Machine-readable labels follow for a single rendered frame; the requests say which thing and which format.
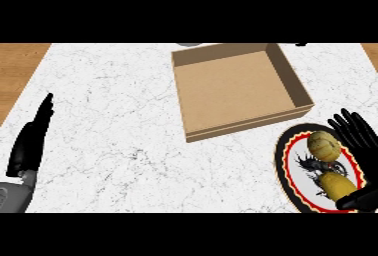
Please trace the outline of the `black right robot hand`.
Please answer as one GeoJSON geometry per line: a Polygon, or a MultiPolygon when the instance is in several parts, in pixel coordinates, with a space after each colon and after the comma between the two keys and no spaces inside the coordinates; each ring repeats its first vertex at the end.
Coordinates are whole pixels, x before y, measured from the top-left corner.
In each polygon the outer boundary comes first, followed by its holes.
{"type": "Polygon", "coordinates": [[[370,212],[378,209],[378,134],[361,116],[345,108],[327,120],[367,180],[366,186],[336,200],[339,210],[370,212]]]}

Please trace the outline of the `black-rimmed patterned plate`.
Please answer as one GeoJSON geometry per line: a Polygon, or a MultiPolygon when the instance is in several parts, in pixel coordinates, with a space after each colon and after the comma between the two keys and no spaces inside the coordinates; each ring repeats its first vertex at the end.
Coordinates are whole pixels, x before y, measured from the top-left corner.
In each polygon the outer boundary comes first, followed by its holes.
{"type": "Polygon", "coordinates": [[[338,138],[326,126],[304,123],[292,126],[277,140],[274,166],[282,189],[301,213],[357,213],[357,210],[336,209],[335,202],[326,197],[321,187],[314,182],[323,169],[330,168],[351,181],[357,189],[366,186],[363,172],[345,147],[341,147],[335,163],[323,163],[311,155],[307,139],[316,131],[324,131],[338,138]]]}

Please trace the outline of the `brown cardboard box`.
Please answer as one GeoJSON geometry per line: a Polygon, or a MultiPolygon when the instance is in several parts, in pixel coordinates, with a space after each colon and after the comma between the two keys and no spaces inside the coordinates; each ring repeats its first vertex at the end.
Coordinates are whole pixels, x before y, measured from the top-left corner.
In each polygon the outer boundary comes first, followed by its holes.
{"type": "Polygon", "coordinates": [[[171,53],[184,137],[194,142],[302,117],[314,106],[276,43],[171,53]]]}

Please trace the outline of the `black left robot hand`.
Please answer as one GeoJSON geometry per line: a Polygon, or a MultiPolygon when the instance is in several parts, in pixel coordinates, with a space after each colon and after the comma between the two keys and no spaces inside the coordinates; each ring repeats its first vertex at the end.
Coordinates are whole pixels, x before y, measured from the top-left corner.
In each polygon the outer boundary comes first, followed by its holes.
{"type": "Polygon", "coordinates": [[[44,137],[53,116],[53,94],[48,93],[36,110],[34,120],[23,125],[11,147],[7,177],[17,177],[20,171],[36,171],[41,163],[44,137]]]}

